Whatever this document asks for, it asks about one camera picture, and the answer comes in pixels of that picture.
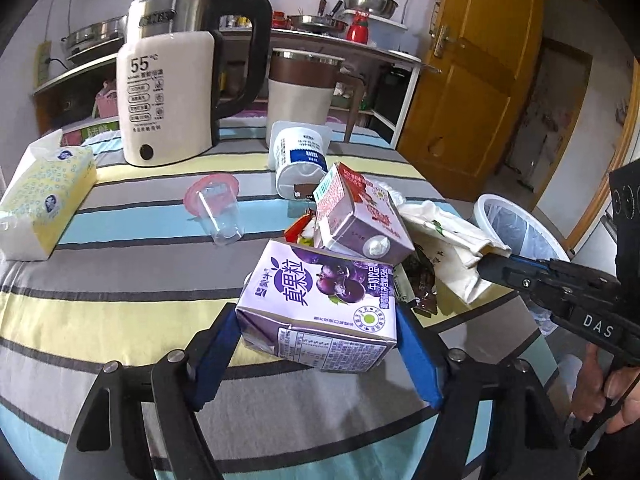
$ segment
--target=juice box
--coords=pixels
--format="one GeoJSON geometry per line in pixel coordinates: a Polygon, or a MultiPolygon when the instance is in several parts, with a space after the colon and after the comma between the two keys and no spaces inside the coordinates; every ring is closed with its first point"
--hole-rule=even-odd
{"type": "Polygon", "coordinates": [[[393,266],[414,252],[386,189],[338,162],[314,191],[318,206],[314,246],[361,255],[393,266]]]}
{"type": "Polygon", "coordinates": [[[236,315],[253,348],[322,370],[365,372],[396,344],[393,268],[270,240],[236,315]]]}

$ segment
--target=kettle button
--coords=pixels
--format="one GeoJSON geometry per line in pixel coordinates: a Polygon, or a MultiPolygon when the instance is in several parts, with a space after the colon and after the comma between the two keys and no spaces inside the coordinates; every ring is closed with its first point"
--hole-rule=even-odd
{"type": "Polygon", "coordinates": [[[140,146],[140,156],[143,160],[151,160],[154,156],[154,149],[148,144],[140,146]]]}

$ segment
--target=brand logo on kettle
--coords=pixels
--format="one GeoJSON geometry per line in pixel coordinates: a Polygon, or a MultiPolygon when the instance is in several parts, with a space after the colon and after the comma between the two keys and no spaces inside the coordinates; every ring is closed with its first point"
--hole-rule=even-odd
{"type": "Polygon", "coordinates": [[[138,23],[138,26],[146,27],[147,25],[155,25],[156,23],[167,23],[174,19],[174,17],[175,10],[173,9],[157,10],[156,12],[152,12],[151,14],[140,16],[140,22],[138,23]]]}

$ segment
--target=plastic bin liner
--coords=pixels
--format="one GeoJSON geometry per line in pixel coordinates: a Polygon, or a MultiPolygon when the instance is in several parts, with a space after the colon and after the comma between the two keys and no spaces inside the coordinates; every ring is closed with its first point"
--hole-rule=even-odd
{"type": "Polygon", "coordinates": [[[532,260],[558,258],[558,254],[540,233],[524,218],[498,204],[485,206],[484,212],[500,240],[513,254],[532,260]]]}

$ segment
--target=striped tablecloth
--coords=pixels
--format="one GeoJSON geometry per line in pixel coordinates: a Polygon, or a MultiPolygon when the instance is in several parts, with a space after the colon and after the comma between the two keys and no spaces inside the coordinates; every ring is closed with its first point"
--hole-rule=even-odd
{"type": "MultiPolygon", "coordinates": [[[[50,259],[0,266],[0,429],[38,480],[57,479],[101,364],[149,364],[184,348],[238,297],[267,240],[303,213],[304,204],[276,193],[263,128],[224,128],[222,138],[200,157],[148,169],[124,162],[118,132],[91,139],[98,184],[50,259]],[[238,179],[246,228],[226,247],[182,205],[186,189],[216,171],[238,179]]],[[[359,129],[351,143],[341,140],[336,132],[329,164],[341,160],[409,200],[453,210],[375,133],[359,129]]],[[[421,321],[449,346],[486,362],[521,355],[543,384],[553,380],[553,356],[515,293],[494,286],[469,308],[441,286],[438,303],[440,313],[421,321]]],[[[470,478],[482,462],[491,407],[483,401],[478,413],[470,478]]],[[[172,478],[154,407],[144,412],[157,475],[172,478]]],[[[198,421],[227,479],[371,480],[411,478],[436,417],[396,350],[366,374],[331,374],[241,342],[198,421]]]]}

